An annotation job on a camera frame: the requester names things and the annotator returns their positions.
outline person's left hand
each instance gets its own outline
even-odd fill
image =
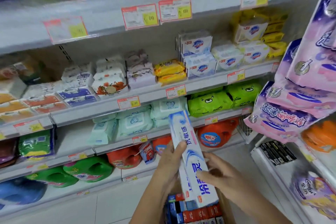
[[[182,154],[186,148],[186,141],[182,141],[174,150],[173,142],[170,141],[167,148],[162,153],[154,175],[156,176],[156,179],[159,179],[163,183],[164,186],[171,188],[174,185],[177,179],[177,172],[181,164]]]

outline blue detergent bottle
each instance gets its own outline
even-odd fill
[[[40,200],[47,184],[20,177],[0,183],[1,205],[27,205]]]

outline green detergent bottle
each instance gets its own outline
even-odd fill
[[[78,179],[67,174],[62,166],[53,167],[47,170],[39,171],[31,175],[26,175],[29,180],[44,182],[55,188],[64,188],[78,182]]]
[[[65,164],[63,170],[84,182],[97,182],[107,178],[113,166],[105,159],[93,156]]]

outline green bear package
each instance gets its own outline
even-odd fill
[[[188,109],[193,117],[201,117],[232,108],[233,102],[225,91],[207,94],[188,100]]]
[[[233,99],[232,107],[239,107],[253,104],[262,88],[256,80],[249,80],[230,84],[226,87],[226,91]]]

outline safeguard logo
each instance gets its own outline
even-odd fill
[[[256,53],[252,54],[251,59],[255,60],[255,59],[257,59],[260,56],[261,56],[261,52],[256,52]]]
[[[232,58],[232,59],[228,59],[227,62],[226,62],[226,64],[228,66],[231,66],[234,62],[236,62],[236,59]]]
[[[255,33],[257,33],[259,31],[259,26],[253,26],[251,29],[250,29],[250,34],[251,35],[254,35]]]
[[[197,40],[194,42],[194,47],[199,49],[204,44],[203,40]]]
[[[208,69],[208,65],[201,65],[201,66],[199,66],[198,71],[200,71],[202,73],[207,69]]]

